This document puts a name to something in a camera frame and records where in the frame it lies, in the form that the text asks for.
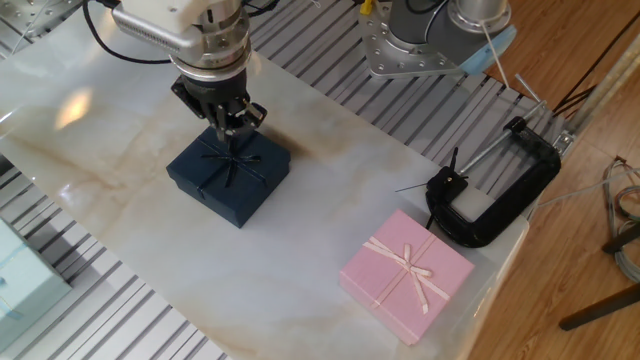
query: cable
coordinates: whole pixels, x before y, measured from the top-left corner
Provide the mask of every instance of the cable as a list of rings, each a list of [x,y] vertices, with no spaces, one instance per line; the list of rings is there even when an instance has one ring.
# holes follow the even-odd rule
[[[571,109],[573,109],[576,105],[580,104],[581,102],[587,100],[589,98],[589,96],[591,95],[591,93],[593,92],[593,90],[595,90],[595,86],[592,86],[590,88],[588,88],[585,91],[580,92],[579,94],[576,94],[572,97],[570,97],[569,99],[567,99],[567,101],[565,102],[565,105],[563,105],[563,107],[559,110],[556,110],[554,112],[555,116],[559,116]]]
[[[630,211],[625,209],[624,206],[622,206],[622,200],[630,194],[640,194],[640,186],[629,186],[620,191],[618,195],[616,195],[616,207],[618,208],[618,210],[620,210],[620,213],[629,220],[640,222],[640,216],[632,214]]]
[[[438,5],[438,8],[436,9],[436,11],[433,12],[433,15],[431,16],[431,19],[429,19],[429,23],[427,24],[427,28],[424,30],[424,42],[428,43],[429,42],[429,30],[431,30],[431,26],[433,25],[433,21],[436,19],[436,16],[438,16],[438,13],[440,12],[440,10],[442,10],[442,8],[449,2],[449,0],[444,0],[440,3],[440,5]]]
[[[136,64],[160,65],[160,64],[170,64],[171,63],[171,60],[141,60],[141,59],[134,59],[134,58],[130,58],[128,56],[124,56],[124,55],[118,54],[117,52],[111,50],[107,46],[107,44],[105,44],[102,41],[102,39],[100,39],[100,35],[98,34],[98,31],[96,30],[96,27],[93,24],[93,20],[91,20],[91,15],[89,14],[89,0],[82,0],[82,13],[84,14],[84,19],[87,22],[87,26],[89,27],[89,30],[91,31],[91,35],[93,35],[93,38],[96,40],[98,45],[100,45],[100,47],[104,51],[106,51],[109,55],[117,57],[120,60],[132,62],[132,63],[136,63]]]
[[[16,45],[13,47],[13,50],[11,50],[11,55],[16,53],[16,50],[18,50],[18,46],[20,46],[20,44],[22,43],[22,40],[24,40],[25,36],[27,36],[27,34],[29,33],[29,31],[31,31],[31,27],[33,27],[33,24],[36,23],[36,21],[38,21],[38,18],[40,17],[40,15],[42,15],[42,12],[44,11],[44,9],[49,6],[49,3],[52,0],[47,0],[47,2],[44,3],[44,5],[42,5],[42,7],[40,8],[40,11],[38,11],[38,14],[36,15],[35,18],[33,18],[33,20],[31,21],[31,23],[29,24],[29,26],[27,26],[27,30],[24,31],[24,33],[22,33],[22,36],[20,36],[20,39],[18,39],[18,42],[16,43]]]
[[[433,5],[427,7],[424,10],[416,10],[411,6],[409,1],[410,0],[405,0],[404,1],[405,4],[407,4],[407,10],[409,10],[410,13],[415,14],[415,15],[423,15],[423,14],[429,13],[429,12],[433,11],[435,8],[437,8],[438,6],[440,6],[444,2],[444,0],[436,1]]]
[[[489,42],[489,47],[491,48],[491,52],[493,53],[493,58],[496,60],[496,64],[498,65],[498,70],[500,70],[500,75],[502,75],[502,80],[504,80],[504,84],[507,86],[507,90],[511,89],[509,87],[509,81],[507,80],[507,75],[504,73],[504,69],[502,69],[502,63],[500,62],[500,58],[498,57],[498,53],[496,52],[496,48],[493,47],[493,41],[491,41],[491,36],[489,36],[489,31],[487,31],[487,27],[484,24],[484,21],[480,22],[480,26],[482,26],[482,31],[484,35],[487,37],[487,41]]]
[[[629,20],[629,22],[622,28],[622,30],[620,30],[620,32],[618,32],[618,34],[613,38],[613,40],[611,40],[609,45],[604,49],[602,54],[600,54],[600,56],[591,65],[591,67],[584,73],[584,75],[582,75],[580,80],[578,80],[578,82],[573,86],[573,88],[571,90],[569,90],[567,95],[565,95],[564,98],[562,100],[560,100],[560,102],[558,103],[556,108],[553,109],[554,113],[557,112],[559,109],[561,109],[569,101],[568,98],[571,96],[571,94],[573,94],[573,92],[576,91],[578,89],[578,87],[580,87],[580,85],[587,79],[587,77],[589,77],[589,75],[593,72],[593,70],[595,70],[595,68],[598,66],[598,64],[600,64],[600,62],[602,62],[602,60],[607,55],[607,53],[609,53],[609,51],[611,51],[613,46],[618,42],[618,40],[620,40],[622,35],[624,35],[627,31],[629,31],[631,26],[638,20],[638,18],[640,18],[640,11],[638,13],[636,13],[636,15],[633,18],[631,18],[631,20]]]
[[[607,172],[605,174],[605,178],[606,179],[612,179],[611,177],[611,172],[613,171],[613,169],[615,169],[618,166],[623,166],[626,169],[631,168],[629,165],[625,164],[623,161],[616,159],[614,160],[611,165],[609,165],[609,168],[607,168]],[[619,200],[621,199],[621,197],[623,197],[624,193],[629,193],[630,191],[633,190],[629,190],[629,189],[633,189],[633,188],[640,188],[638,186],[630,186],[624,190],[622,190],[620,193],[618,193],[618,195],[616,195],[616,203],[618,203],[618,208],[620,208],[620,203]],[[611,196],[611,188],[609,186],[609,183],[606,183],[604,186],[604,192],[605,195],[607,197],[607,209],[609,211],[609,228],[611,230],[611,237],[615,238],[616,236],[618,236],[619,234],[621,234],[623,231],[625,231],[630,225],[635,225],[637,223],[637,221],[634,221],[633,219],[626,221],[624,224],[622,224],[622,226],[620,226],[619,229],[616,229],[616,219],[615,219],[615,205],[614,205],[614,198],[613,196]],[[631,279],[633,282],[636,283],[640,283],[640,267],[638,267],[636,264],[633,263],[633,261],[631,261],[631,259],[629,259],[629,257],[627,256],[627,254],[624,251],[624,247],[622,247],[620,249],[620,251],[616,252],[614,254],[614,258],[616,260],[616,264],[618,264],[618,267],[620,268],[620,270],[622,271],[623,274],[625,274],[625,276],[627,276],[629,279]]]
[[[555,203],[557,203],[558,201],[562,201],[562,200],[567,199],[567,198],[570,198],[570,197],[574,197],[574,196],[577,196],[577,195],[582,195],[582,194],[584,194],[584,193],[588,193],[588,192],[590,192],[590,191],[593,191],[593,190],[597,189],[598,187],[600,187],[600,186],[602,186],[602,185],[608,184],[608,183],[610,183],[610,182],[612,182],[612,181],[614,181],[614,180],[618,180],[618,179],[620,179],[621,177],[623,177],[623,176],[625,176],[625,175],[632,174],[632,173],[640,173],[640,168],[634,168],[634,169],[627,170],[627,171],[625,171],[625,172],[623,172],[623,173],[620,173],[620,174],[618,174],[618,175],[615,175],[615,176],[612,176],[612,177],[610,177],[610,178],[607,178],[607,179],[606,179],[606,180],[604,180],[604,181],[601,181],[601,182],[599,182],[599,183],[597,183],[597,184],[595,184],[595,185],[589,186],[589,187],[584,188],[584,189],[582,189],[582,190],[578,190],[578,191],[575,191],[575,192],[572,192],[572,193],[569,193],[569,194],[565,194],[565,195],[562,195],[562,196],[558,196],[558,197],[557,197],[557,198],[555,198],[555,199],[551,199],[551,200],[549,200],[549,201],[543,202],[542,204],[538,204],[538,207],[540,208],[540,207],[543,207],[543,206],[547,206],[547,205],[555,204]]]
[[[253,4],[249,3],[250,0],[243,0],[242,1],[242,5],[244,6],[248,6],[250,8],[255,9],[256,11],[250,12],[248,13],[249,17],[256,17],[256,16],[260,16],[264,13],[267,13],[269,11],[273,11],[275,10],[276,6],[278,6],[278,3],[280,2],[280,0],[271,0],[269,3],[267,3],[267,5],[263,5],[262,7],[258,7],[255,6]]]

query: wooden floor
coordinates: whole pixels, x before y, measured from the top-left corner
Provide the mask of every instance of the wooden floor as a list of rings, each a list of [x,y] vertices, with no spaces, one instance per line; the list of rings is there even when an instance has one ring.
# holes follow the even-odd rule
[[[520,38],[504,56],[505,70],[523,74],[552,105],[640,10],[637,1],[511,4]],[[600,81],[638,33],[635,24],[581,88]],[[638,98],[640,71],[583,134],[543,201],[599,182],[616,155],[640,167]],[[632,285],[600,250],[609,238],[602,190],[539,209],[471,359],[640,359],[640,304],[571,332],[558,327],[564,316]],[[629,247],[640,261],[640,245]]]

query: blue object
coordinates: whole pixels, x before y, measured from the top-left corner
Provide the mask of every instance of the blue object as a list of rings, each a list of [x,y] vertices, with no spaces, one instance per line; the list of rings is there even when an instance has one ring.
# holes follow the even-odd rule
[[[0,352],[71,287],[22,236],[0,220]]]
[[[513,40],[516,38],[516,34],[517,30],[515,26],[510,25],[496,37],[491,39],[498,56],[501,56],[507,50],[509,45],[511,45]],[[462,65],[460,65],[460,69],[468,74],[475,75],[487,70],[489,66],[493,65],[495,62],[496,60],[493,57],[491,47],[489,46],[489,43],[487,43],[462,63]]]
[[[241,228],[289,173],[291,155],[258,132],[236,143],[233,154],[212,128],[169,166],[180,190]]]

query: marble surface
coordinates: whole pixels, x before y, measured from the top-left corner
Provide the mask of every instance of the marble surface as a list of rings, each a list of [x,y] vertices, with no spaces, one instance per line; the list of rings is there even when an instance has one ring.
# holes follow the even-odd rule
[[[92,12],[117,51],[162,56]],[[396,209],[426,223],[424,186],[395,190],[438,167],[254,54],[248,90],[269,110],[261,132],[292,162],[239,230],[165,171],[205,127],[171,94],[177,76],[171,65],[105,54],[76,13],[0,64],[0,152],[235,360],[466,357],[526,234],[523,218],[486,248],[452,245],[474,272],[408,347],[338,275]],[[455,205],[473,219],[490,202],[468,189]]]

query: dark ribbon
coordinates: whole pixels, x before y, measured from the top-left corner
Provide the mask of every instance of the dark ribbon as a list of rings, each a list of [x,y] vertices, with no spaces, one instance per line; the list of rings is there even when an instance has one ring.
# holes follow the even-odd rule
[[[198,138],[198,141],[209,148],[209,150],[213,151],[215,154],[210,155],[201,155],[200,157],[203,159],[214,159],[225,162],[225,166],[220,169],[227,168],[227,179],[224,183],[224,187],[228,188],[231,186],[233,179],[235,179],[236,173],[238,169],[243,170],[256,180],[260,181],[265,187],[267,186],[267,179],[262,176],[257,171],[250,168],[247,164],[250,163],[258,163],[261,158],[259,155],[247,155],[247,156],[238,156],[238,151],[228,152],[218,149],[216,146],[207,143],[205,140]],[[198,194],[202,196],[204,199],[204,188],[206,188],[217,176],[220,170],[214,171],[200,186],[198,186]]]

